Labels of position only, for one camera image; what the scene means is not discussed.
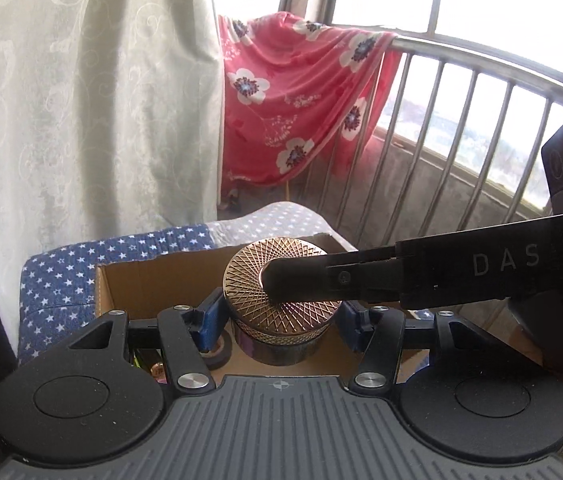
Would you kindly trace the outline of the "rose gold lidded jar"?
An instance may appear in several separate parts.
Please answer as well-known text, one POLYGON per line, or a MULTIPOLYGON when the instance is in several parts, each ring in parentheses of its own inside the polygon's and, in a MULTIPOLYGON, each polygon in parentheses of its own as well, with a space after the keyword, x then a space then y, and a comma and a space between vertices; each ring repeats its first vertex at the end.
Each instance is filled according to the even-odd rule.
POLYGON ((306 240, 272 237, 236 252, 223 276, 234 334, 242 351, 272 366, 297 364, 317 350, 340 304, 338 301, 291 301, 275 304, 265 294, 262 273, 275 259, 324 256, 306 240))

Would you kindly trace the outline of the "black electrical tape roll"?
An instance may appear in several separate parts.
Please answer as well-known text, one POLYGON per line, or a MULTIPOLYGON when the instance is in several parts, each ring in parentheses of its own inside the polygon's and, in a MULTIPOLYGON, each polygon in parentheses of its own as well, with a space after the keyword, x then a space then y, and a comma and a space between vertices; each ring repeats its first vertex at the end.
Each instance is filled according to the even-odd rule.
POLYGON ((233 352, 233 341, 230 333, 223 330, 211 350, 201 351, 201 358, 209 370, 218 370, 228 363, 233 352))

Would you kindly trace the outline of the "brown cardboard box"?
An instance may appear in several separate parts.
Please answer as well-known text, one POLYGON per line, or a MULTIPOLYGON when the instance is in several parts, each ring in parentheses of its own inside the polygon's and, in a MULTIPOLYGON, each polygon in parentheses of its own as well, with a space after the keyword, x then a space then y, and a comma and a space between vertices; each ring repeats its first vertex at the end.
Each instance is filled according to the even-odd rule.
POLYGON ((212 350, 232 322, 239 335, 263 348, 259 361, 271 365, 303 360, 337 324, 350 348, 365 354, 350 380, 362 396, 392 388, 404 347, 430 349, 446 376, 519 384, 548 378, 527 356, 452 316, 408 324, 399 310, 363 308, 365 301, 408 302, 415 283, 404 274, 429 270, 432 245, 423 238, 327 254, 307 240, 265 238, 190 259, 161 304, 181 319, 184 339, 197 354, 212 350))

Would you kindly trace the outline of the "metal window railing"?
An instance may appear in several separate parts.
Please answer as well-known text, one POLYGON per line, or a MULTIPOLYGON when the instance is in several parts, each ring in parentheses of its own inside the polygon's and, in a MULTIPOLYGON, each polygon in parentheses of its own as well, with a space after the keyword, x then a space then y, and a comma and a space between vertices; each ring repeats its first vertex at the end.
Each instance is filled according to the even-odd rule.
POLYGON ((539 151, 563 118, 563 0, 306 0, 308 18, 395 33, 395 85, 340 178, 315 162, 283 197, 353 243, 537 216, 539 151))

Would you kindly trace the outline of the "blue white star cloth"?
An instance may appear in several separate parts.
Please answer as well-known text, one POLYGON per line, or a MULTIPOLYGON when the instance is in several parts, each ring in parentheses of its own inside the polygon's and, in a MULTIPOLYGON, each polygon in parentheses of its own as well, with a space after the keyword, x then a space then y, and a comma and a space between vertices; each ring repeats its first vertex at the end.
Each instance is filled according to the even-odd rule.
POLYGON ((196 306, 222 283, 239 247, 284 236, 308 238, 326 252, 353 246, 313 210, 278 202, 242 218, 93 240, 30 258, 20 278, 18 362, 118 308, 153 318, 182 302, 196 306))

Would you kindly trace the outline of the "red floral cloth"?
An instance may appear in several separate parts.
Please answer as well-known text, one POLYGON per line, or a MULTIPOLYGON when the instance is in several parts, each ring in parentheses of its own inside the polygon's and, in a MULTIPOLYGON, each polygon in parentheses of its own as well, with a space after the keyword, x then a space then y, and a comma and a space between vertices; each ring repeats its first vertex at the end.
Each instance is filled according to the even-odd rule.
POLYGON ((337 170, 368 142, 401 62, 393 32, 278 12, 219 19, 224 54, 222 191, 280 185, 335 139, 337 170))

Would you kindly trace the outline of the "white patterned curtain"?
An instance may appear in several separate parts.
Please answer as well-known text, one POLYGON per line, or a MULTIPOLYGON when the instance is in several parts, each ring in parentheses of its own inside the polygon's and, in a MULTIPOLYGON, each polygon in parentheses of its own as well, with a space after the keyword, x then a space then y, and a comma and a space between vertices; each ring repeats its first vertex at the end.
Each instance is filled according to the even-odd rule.
POLYGON ((27 258, 216 218, 212 0, 0 0, 0 319, 27 258))

